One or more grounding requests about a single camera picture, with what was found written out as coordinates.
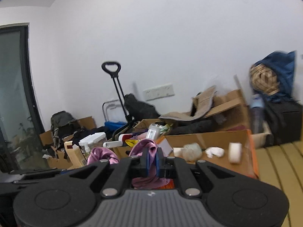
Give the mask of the white sock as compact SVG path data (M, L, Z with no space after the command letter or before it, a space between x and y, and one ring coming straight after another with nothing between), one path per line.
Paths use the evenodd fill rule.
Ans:
M205 149L205 153L208 158L213 158L213 156L220 158L225 154L224 149L220 147L209 147Z

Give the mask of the grey yarn ball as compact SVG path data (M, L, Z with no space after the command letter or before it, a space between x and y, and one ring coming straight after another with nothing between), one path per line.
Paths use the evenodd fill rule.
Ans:
M182 157L186 161L193 162L197 161L202 156L202 149L199 144L192 143L184 145L182 148Z

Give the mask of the dark framed glass door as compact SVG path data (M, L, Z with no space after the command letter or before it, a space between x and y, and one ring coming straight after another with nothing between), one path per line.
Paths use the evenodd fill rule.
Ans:
M1 28L1 170L45 169L29 68L28 26Z

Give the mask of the small cardboard box with clutter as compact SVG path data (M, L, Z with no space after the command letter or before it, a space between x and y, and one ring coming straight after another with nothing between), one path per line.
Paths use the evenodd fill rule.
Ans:
M147 137L148 129L157 127L159 135L156 135L154 141L159 143L163 136L168 135L173 123L165 119L143 119L141 121L132 121L130 124L114 131L112 138L106 142L103 147L113 151L119 159L128 157L130 150L142 139Z

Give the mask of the black bag on trolley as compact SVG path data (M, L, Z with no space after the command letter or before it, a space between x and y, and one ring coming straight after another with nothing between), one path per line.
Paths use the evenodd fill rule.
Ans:
M153 105L139 101L133 94L124 96L124 106L129 114L137 121L160 117L160 114Z

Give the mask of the wooden beige box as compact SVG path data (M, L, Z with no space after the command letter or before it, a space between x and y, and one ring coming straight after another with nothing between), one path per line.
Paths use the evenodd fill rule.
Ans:
M87 160L78 145L74 145L72 141L66 141L64 142L64 147L74 168L81 168L87 165Z

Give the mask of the black cushion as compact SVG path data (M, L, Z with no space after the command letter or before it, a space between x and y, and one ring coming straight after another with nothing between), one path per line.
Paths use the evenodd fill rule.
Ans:
M214 132L218 128L213 119L202 119L196 121L178 121L173 125L170 135L186 135L196 133Z

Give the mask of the white tape roll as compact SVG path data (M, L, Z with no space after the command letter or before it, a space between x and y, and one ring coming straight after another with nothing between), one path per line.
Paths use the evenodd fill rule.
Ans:
M230 142L228 151L228 160L231 164L240 164L242 157L242 144L239 142Z

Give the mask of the beige fleece mat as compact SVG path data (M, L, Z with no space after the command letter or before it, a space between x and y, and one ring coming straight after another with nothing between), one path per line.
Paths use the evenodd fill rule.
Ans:
M169 112L162 114L159 118L176 121L194 121L200 119L212 108L215 93L216 86L211 86L192 98L192 107L189 112Z

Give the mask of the red orange cardboard tray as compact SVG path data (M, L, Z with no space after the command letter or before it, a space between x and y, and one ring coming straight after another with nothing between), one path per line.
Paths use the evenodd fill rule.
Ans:
M229 144L237 142L242 145L242 155L239 164L232 164L228 160ZM257 179L259 177L258 162L254 141L250 130L221 131L187 135L167 135L157 140L157 144L169 145L171 148L181 148L184 145L197 143L202 150L208 147L224 149L224 156L208 158L205 153L201 159L227 168L231 171Z

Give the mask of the large brown cardboard box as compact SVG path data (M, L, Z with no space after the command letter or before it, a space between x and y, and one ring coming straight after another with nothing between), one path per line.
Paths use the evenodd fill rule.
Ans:
M245 130L250 128L248 105L237 77L235 76L234 79L237 89L229 91L225 95L219 95L216 87L212 108L204 117L197 119L213 119L218 124L218 128L215 131ZM178 122L176 120L169 121L173 125Z

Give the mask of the blue lid water bottle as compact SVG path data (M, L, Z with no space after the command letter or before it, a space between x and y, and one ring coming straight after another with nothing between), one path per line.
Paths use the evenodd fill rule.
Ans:
M263 132L264 103L259 94L252 95L250 102L251 131L253 134Z

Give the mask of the black suitcase bag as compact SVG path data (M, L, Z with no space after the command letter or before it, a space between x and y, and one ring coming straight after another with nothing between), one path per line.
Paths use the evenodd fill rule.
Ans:
M302 105L296 101L265 102L265 120L273 135L273 145L301 140Z

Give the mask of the woven rattan ball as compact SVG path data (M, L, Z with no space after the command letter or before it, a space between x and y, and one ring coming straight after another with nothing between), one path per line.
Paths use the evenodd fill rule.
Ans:
M254 90L267 96L272 96L280 90L276 73L264 64L253 65L250 68L250 81Z

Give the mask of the blue velvet bag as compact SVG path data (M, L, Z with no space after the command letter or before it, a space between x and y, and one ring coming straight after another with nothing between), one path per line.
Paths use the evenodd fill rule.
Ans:
M292 101L292 91L295 75L295 58L295 51L291 51L289 53L275 51L266 56L264 59L254 63L253 65L264 64L266 67L272 69L276 73L280 90L278 93L272 96L267 96L266 94L263 94L254 89L253 90L258 94L261 94L265 100L272 103Z

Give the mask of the white folding stool frame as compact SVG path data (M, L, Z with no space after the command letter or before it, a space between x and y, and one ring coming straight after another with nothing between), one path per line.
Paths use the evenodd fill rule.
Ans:
M126 123L125 114L118 99L105 101L102 104L102 112L105 121Z

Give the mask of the white wall socket strip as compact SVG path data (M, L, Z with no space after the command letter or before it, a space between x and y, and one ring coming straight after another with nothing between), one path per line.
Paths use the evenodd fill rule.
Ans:
M143 97L146 101L156 100L165 97L174 96L174 88L172 84L166 84L143 91Z

